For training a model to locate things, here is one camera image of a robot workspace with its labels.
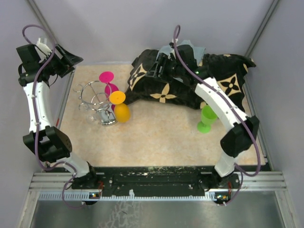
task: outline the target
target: flower pattern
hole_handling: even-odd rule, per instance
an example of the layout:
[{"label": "flower pattern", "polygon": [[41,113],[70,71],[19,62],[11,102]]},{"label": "flower pattern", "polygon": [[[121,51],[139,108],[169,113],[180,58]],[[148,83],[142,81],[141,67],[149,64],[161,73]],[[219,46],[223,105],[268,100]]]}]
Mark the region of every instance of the flower pattern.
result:
[{"label": "flower pattern", "polygon": [[222,81],[218,81],[218,85],[227,96],[241,92],[238,85],[237,74],[234,74],[233,76]]},{"label": "flower pattern", "polygon": [[129,81],[129,84],[130,84],[130,89],[131,91],[133,91],[134,89],[134,86],[136,85],[136,83],[146,75],[147,71],[144,70],[143,68],[143,64],[140,64],[139,67],[137,68],[137,70],[134,72],[134,74],[131,75],[130,77],[130,81]]},{"label": "flower pattern", "polygon": [[163,88],[161,94],[150,94],[151,97],[159,99],[161,103],[166,103],[166,99],[176,98],[176,95],[168,94],[170,90],[170,85],[167,83]]}]

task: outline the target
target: beige table surface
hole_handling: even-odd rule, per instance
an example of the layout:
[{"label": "beige table surface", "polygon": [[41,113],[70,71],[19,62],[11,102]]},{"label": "beige table surface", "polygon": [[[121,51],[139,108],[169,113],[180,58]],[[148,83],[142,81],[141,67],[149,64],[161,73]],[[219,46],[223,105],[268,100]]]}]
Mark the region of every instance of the beige table surface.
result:
[{"label": "beige table surface", "polygon": [[[220,140],[225,128],[217,120],[210,133],[201,134],[196,128],[200,110],[137,101],[129,105],[132,117],[127,123],[104,127],[86,121],[88,112],[79,111],[79,93],[73,88],[98,80],[104,71],[112,71],[115,75],[112,82],[125,91],[131,69],[131,65],[77,67],[60,128],[72,141],[73,152],[93,166],[215,165],[222,153]],[[243,105],[249,114],[246,99]],[[241,165],[256,162],[253,146],[239,155]]]}]

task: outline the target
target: light blue cloth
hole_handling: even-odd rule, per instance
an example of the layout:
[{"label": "light blue cloth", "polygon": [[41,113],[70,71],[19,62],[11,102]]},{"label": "light blue cloth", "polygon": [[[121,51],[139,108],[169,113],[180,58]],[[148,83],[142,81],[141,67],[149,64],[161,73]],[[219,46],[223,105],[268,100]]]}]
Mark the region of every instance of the light blue cloth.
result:
[{"label": "light blue cloth", "polygon": [[[190,45],[193,49],[193,53],[194,53],[194,58],[196,59],[197,65],[201,62],[201,60],[203,59],[203,56],[205,54],[205,48],[204,47],[195,47],[191,44],[190,40],[183,40],[180,44],[178,44],[178,46],[180,45]],[[173,52],[174,49],[170,47],[170,45],[166,45],[163,46],[157,53],[157,57],[160,53],[164,53],[166,55],[170,55],[171,52]]]}]

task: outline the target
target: wall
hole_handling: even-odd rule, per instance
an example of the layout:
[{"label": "wall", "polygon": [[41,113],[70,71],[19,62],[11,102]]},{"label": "wall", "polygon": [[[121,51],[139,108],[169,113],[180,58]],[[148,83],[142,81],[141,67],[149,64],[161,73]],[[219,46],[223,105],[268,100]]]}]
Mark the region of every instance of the wall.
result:
[{"label": "wall", "polygon": [[35,0],[64,48],[84,64],[133,61],[181,39],[209,53],[245,54],[271,0]]},{"label": "wall", "polygon": [[247,77],[276,170],[304,215],[304,1],[281,1],[252,53]]},{"label": "wall", "polygon": [[[22,136],[29,133],[28,104],[18,83],[18,66],[21,60],[16,48],[27,44],[22,28],[38,24],[24,0],[5,1],[0,7],[0,226],[17,225],[33,172],[38,171],[35,156],[23,144]],[[32,41],[43,35],[38,29],[26,32]],[[51,100],[57,111],[64,83],[51,89],[57,97]]]}]

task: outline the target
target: beige flower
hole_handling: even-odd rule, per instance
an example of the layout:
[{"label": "beige flower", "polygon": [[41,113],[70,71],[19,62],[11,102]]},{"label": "beige flower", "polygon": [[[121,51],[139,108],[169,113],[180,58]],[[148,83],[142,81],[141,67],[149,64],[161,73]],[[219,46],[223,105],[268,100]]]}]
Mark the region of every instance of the beige flower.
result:
[{"label": "beige flower", "polygon": [[161,103],[166,103],[166,99],[173,99],[176,98],[175,95],[168,94],[170,90],[170,85],[167,83],[163,88],[161,94],[150,94],[151,97],[155,99],[159,99]]}]

